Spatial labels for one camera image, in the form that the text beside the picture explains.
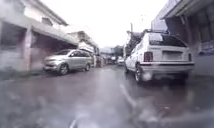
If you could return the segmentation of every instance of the car taillight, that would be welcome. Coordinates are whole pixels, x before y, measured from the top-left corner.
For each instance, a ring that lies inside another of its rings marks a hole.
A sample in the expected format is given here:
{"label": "car taillight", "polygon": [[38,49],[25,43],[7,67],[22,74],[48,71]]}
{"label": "car taillight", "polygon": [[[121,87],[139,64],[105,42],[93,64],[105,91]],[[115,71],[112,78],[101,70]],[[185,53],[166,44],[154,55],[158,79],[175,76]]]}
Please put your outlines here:
{"label": "car taillight", "polygon": [[153,53],[145,52],[144,53],[144,62],[152,62],[153,61]]}
{"label": "car taillight", "polygon": [[189,54],[189,61],[192,61],[192,54]]}

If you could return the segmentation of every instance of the car wheel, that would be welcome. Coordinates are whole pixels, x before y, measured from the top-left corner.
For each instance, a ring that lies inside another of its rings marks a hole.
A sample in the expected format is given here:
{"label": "car wheel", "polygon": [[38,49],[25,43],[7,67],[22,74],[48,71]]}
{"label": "car wheel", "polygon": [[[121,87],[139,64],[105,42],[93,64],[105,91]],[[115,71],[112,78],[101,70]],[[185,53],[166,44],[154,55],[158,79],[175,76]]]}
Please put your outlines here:
{"label": "car wheel", "polygon": [[142,80],[142,70],[141,70],[139,64],[137,64],[137,66],[136,66],[135,79],[136,79],[137,83],[139,83],[139,84],[143,82],[143,80]]}
{"label": "car wheel", "polygon": [[60,69],[59,69],[59,74],[60,75],[66,75],[68,73],[68,71],[69,71],[68,65],[67,64],[62,64],[60,66]]}
{"label": "car wheel", "polygon": [[90,70],[90,65],[87,64],[86,67],[85,67],[85,71],[89,71]]}
{"label": "car wheel", "polygon": [[128,68],[126,67],[126,65],[125,65],[125,69],[124,69],[125,71],[125,74],[128,74],[129,73],[129,70],[128,70]]}

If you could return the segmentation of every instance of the asphalt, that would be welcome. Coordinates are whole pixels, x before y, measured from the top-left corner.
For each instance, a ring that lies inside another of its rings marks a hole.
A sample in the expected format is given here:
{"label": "asphalt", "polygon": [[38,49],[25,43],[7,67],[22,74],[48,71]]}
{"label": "asphalt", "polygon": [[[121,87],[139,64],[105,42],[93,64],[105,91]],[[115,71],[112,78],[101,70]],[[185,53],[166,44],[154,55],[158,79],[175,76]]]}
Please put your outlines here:
{"label": "asphalt", "polygon": [[214,128],[214,78],[138,85],[122,67],[0,81],[0,128]]}

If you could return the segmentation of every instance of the utility pole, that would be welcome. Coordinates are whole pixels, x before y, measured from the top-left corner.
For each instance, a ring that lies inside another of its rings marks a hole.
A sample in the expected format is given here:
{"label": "utility pole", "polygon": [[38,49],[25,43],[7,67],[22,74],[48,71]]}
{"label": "utility pole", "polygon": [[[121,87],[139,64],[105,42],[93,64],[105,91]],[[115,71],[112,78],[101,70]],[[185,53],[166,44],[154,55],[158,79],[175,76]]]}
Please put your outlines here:
{"label": "utility pole", "polygon": [[133,23],[130,23],[130,31],[133,32]]}

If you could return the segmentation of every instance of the car rear window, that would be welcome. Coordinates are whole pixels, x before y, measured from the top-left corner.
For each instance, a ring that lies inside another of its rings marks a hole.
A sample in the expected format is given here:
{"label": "car rear window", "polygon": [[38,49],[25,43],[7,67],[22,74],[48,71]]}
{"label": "car rear window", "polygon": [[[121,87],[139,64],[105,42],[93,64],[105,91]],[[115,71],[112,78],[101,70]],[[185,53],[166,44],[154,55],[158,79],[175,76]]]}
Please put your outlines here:
{"label": "car rear window", "polygon": [[171,35],[158,34],[158,39],[150,38],[150,45],[187,47],[180,39]]}

